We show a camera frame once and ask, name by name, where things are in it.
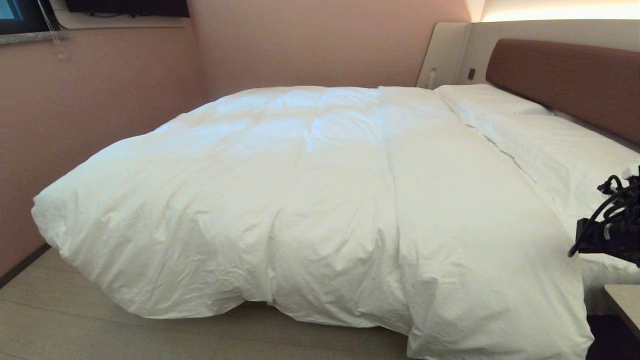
tiled floor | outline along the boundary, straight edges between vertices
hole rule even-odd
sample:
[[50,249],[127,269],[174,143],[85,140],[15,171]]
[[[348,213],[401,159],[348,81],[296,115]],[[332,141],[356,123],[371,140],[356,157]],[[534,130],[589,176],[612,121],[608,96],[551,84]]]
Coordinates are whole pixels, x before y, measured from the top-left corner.
[[398,360],[406,336],[301,323],[241,306],[203,319],[149,320],[112,303],[48,251],[0,289],[0,360]]

white duvet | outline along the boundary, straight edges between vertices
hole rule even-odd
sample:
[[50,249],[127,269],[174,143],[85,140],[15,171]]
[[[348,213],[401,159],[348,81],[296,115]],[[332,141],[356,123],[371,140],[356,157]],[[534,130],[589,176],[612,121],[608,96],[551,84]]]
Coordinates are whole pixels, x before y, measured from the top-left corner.
[[584,359],[580,263],[519,169],[418,88],[235,94],[46,188],[46,240],[149,318],[267,301],[423,359]]

pillow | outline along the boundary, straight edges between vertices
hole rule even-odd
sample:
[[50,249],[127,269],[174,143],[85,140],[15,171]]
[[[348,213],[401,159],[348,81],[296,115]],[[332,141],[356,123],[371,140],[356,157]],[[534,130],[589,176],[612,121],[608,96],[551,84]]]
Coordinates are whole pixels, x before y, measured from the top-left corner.
[[551,115],[544,106],[489,84],[443,85],[434,91],[465,124],[474,127],[491,114]]
[[555,116],[490,115],[478,131],[511,155],[552,201],[568,232],[607,198],[597,187],[640,163],[640,153]]

headboard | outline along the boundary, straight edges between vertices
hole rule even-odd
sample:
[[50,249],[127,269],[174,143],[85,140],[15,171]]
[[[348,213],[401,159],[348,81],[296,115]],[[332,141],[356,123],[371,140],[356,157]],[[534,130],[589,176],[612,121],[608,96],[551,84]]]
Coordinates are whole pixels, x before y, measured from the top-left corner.
[[486,79],[640,145],[640,52],[500,39]]

wall-mounted tv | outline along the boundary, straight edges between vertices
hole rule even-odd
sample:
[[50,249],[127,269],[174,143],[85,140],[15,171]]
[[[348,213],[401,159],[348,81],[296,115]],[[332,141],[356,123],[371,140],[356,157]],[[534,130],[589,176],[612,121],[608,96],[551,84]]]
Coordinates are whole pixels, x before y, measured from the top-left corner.
[[189,17],[187,0],[67,0],[70,12]]

